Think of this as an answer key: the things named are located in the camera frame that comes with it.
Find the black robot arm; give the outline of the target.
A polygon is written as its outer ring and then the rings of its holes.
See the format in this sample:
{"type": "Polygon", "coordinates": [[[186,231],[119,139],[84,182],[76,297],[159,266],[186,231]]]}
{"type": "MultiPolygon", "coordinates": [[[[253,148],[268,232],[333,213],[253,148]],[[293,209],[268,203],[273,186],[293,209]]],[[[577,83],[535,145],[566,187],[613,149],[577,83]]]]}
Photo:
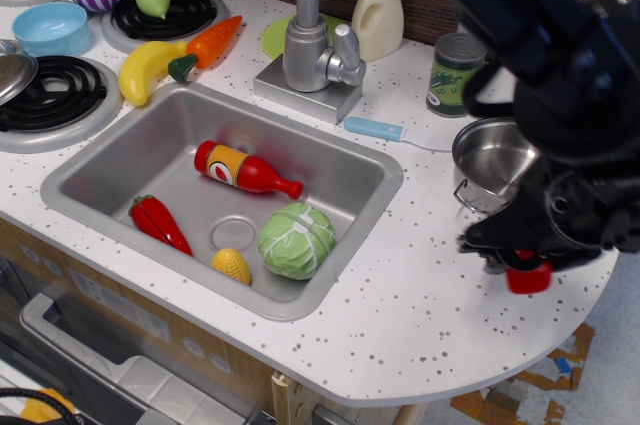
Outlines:
{"type": "Polygon", "coordinates": [[[639,1],[452,0],[490,63],[464,93],[511,117],[539,157],[460,248],[530,271],[639,249],[639,1]]]}

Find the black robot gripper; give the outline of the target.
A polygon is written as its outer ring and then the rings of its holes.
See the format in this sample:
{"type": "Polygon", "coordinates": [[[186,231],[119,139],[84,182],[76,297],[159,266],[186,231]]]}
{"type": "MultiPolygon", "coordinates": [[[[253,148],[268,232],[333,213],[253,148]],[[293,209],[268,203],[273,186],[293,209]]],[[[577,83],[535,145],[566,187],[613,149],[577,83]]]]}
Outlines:
{"type": "Polygon", "coordinates": [[[579,168],[534,164],[513,201],[469,226],[459,249],[484,258],[490,275],[517,264],[516,250],[535,252],[533,272],[554,273],[586,265],[618,246],[619,224],[618,186],[593,181],[579,168]]]}

